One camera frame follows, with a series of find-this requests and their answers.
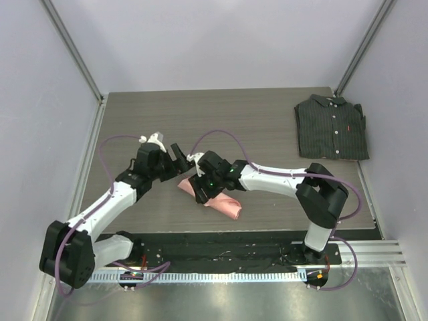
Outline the right aluminium frame post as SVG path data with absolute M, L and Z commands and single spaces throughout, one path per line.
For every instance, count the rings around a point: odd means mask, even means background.
M 337 88 L 333 91 L 335 96 L 341 96 L 351 81 L 353 75 L 357 71 L 360 63 L 362 62 L 365 54 L 368 52 L 371 44 L 375 40 L 377 33 L 381 30 L 383 23 L 386 21 L 393 7 L 395 0 L 383 0 L 381 6 L 377 9 L 374 17 L 372 18 L 368 29 L 366 30 L 357 50 L 355 51 L 350 63 L 348 64 L 343 76 L 341 77 Z

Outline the left aluminium frame post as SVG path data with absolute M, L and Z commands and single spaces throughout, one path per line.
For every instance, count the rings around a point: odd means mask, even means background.
M 63 22 L 59 12 L 57 11 L 54 3 L 51 0 L 40 0 L 41 6 L 47 13 L 47 16 L 53 23 L 56 31 L 58 32 L 63 44 L 65 45 L 67 51 L 71 55 L 76 67 L 83 76 L 85 82 L 93 93 L 95 99 L 98 103 L 102 103 L 104 95 L 101 93 L 98 88 L 94 78 L 92 77 L 87 65 L 85 64 L 83 57 L 81 56 L 78 48 L 76 47 L 66 25 Z

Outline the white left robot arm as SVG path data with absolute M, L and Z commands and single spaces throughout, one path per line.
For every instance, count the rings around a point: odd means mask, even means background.
M 138 265 L 144 252 L 139 237 L 125 231 L 104 240 L 99 236 L 119 214 L 149 192 L 154 181 L 170 180 L 194 166 L 192 157 L 184 155 L 177 144 L 172 144 L 170 150 L 153 142 L 142 144 L 136 158 L 103 196 L 69 221 L 54 221 L 48 226 L 40 271 L 78 289 L 105 265 L 116 261 L 129 267 Z

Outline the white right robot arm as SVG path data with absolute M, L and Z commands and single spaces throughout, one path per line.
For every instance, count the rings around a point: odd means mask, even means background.
M 210 150 L 188 155 L 187 162 L 196 168 L 189 181 L 200 204 L 206 204 L 225 189 L 265 191 L 297 199 L 310 221 L 302 256 L 310 264 L 325 258 L 348 190 L 324 166 L 312 163 L 307 169 L 290 170 L 253 165 L 246 160 L 229 163 Z

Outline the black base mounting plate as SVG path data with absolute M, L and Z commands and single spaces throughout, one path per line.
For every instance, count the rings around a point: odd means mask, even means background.
M 322 269 L 340 265 L 338 245 L 321 253 L 304 248 L 301 231 L 135 233 L 139 252 L 121 263 L 154 268 L 168 261 L 173 273 L 230 274 L 293 272 L 299 265 Z

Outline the dark striped folded shirt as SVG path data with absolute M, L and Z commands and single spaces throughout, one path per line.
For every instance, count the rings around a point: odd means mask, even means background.
M 360 104 L 312 94 L 294 108 L 298 154 L 303 158 L 369 159 L 366 117 Z

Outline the aluminium frame post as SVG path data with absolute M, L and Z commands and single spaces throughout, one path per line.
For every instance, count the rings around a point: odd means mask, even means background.
M 341 77 L 337 88 L 333 91 L 335 96 L 341 96 L 351 81 L 353 75 L 357 71 L 360 63 L 362 62 L 365 54 L 368 52 L 371 44 L 375 40 L 377 33 L 381 30 L 383 23 L 386 21 L 393 7 L 395 0 L 383 0 L 381 6 L 377 9 L 374 17 L 372 18 L 368 29 L 366 30 L 357 50 L 355 51 L 350 63 L 348 64 L 343 76 Z
M 87 65 L 85 64 L 83 57 L 81 56 L 78 48 L 76 47 L 66 25 L 63 22 L 59 12 L 57 11 L 54 3 L 51 0 L 40 0 L 41 6 L 47 13 L 47 16 L 53 23 L 56 31 L 58 32 L 63 44 L 65 45 L 67 51 L 71 55 L 76 67 L 83 76 L 85 82 L 93 93 L 95 99 L 98 103 L 102 103 L 104 95 L 101 93 L 98 88 L 94 78 L 92 77 Z

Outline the pink satin napkin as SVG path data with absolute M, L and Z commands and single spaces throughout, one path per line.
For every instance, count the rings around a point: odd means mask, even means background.
M 177 185 L 177 187 L 195 198 L 195 192 L 188 178 L 183 179 Z M 205 204 L 203 204 L 203 206 L 210 207 L 233 220 L 237 220 L 239 218 L 239 214 L 242 210 L 240 202 L 226 195 L 225 193 L 220 193 L 214 199 L 208 200 Z

